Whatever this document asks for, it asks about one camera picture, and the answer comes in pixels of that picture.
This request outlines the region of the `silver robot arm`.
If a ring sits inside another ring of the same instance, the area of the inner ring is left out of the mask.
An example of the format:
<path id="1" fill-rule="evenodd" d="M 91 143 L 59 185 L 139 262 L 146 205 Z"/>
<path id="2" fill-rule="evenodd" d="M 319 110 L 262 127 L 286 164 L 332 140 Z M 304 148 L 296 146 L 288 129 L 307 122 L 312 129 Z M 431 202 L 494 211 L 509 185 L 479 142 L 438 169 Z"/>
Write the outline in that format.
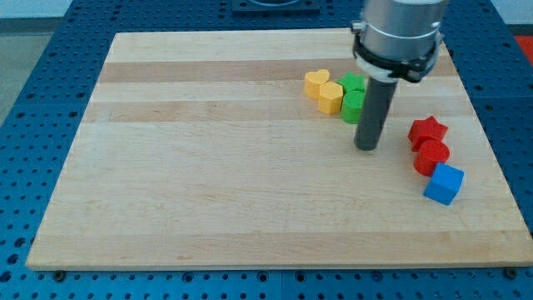
<path id="1" fill-rule="evenodd" d="M 418 83 L 435 66 L 447 0 L 366 0 L 351 23 L 357 66 L 383 83 Z"/>

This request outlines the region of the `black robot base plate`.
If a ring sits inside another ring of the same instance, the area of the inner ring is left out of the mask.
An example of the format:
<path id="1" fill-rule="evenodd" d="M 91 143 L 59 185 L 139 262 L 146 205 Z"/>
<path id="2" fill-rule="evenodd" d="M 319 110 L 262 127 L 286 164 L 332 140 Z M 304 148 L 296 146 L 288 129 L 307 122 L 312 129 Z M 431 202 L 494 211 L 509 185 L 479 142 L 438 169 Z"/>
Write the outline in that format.
<path id="1" fill-rule="evenodd" d="M 234 13 L 319 12 L 317 0 L 231 0 Z"/>

